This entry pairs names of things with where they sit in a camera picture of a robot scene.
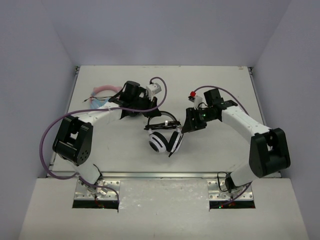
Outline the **white black headphones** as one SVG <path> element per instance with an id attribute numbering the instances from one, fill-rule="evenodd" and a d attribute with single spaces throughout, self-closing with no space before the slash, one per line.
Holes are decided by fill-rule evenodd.
<path id="1" fill-rule="evenodd" d="M 149 117 L 147 124 L 144 126 L 144 130 L 148 132 L 148 143 L 151 148 L 157 153 L 168 152 L 170 158 L 175 152 L 177 152 L 182 144 L 184 134 L 182 133 L 182 125 L 177 118 L 168 111 L 160 111 L 160 117 L 166 116 L 171 121 L 164 121 L 161 123 L 150 124 L 153 117 Z M 157 130 L 173 130 L 169 139 L 167 139 L 162 133 Z"/>

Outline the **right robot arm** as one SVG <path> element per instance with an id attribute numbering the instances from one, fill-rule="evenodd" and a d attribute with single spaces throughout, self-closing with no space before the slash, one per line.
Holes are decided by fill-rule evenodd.
<path id="1" fill-rule="evenodd" d="M 191 133 L 205 129 L 207 123 L 214 120 L 233 128 L 249 143 L 247 163 L 229 172 L 225 176 L 226 190 L 232 191 L 291 165 L 291 158 L 285 132 L 281 128 L 265 126 L 241 109 L 240 103 L 224 100 L 218 89 L 204 93 L 206 107 L 202 99 L 192 91 L 188 99 L 193 107 L 186 109 L 186 118 L 182 133 Z"/>

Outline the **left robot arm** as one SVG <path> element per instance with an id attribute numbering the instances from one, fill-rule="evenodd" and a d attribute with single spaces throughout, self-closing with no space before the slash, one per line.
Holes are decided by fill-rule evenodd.
<path id="1" fill-rule="evenodd" d="M 92 149 L 94 124 L 104 119 L 112 123 L 135 113 L 155 113 L 156 94 L 162 91 L 158 83 L 149 83 L 145 88 L 134 81 L 127 81 L 123 88 L 96 111 L 91 110 L 80 116 L 63 118 L 53 142 L 53 151 L 68 161 L 80 177 L 91 185 L 96 185 L 102 174 L 89 161 Z"/>

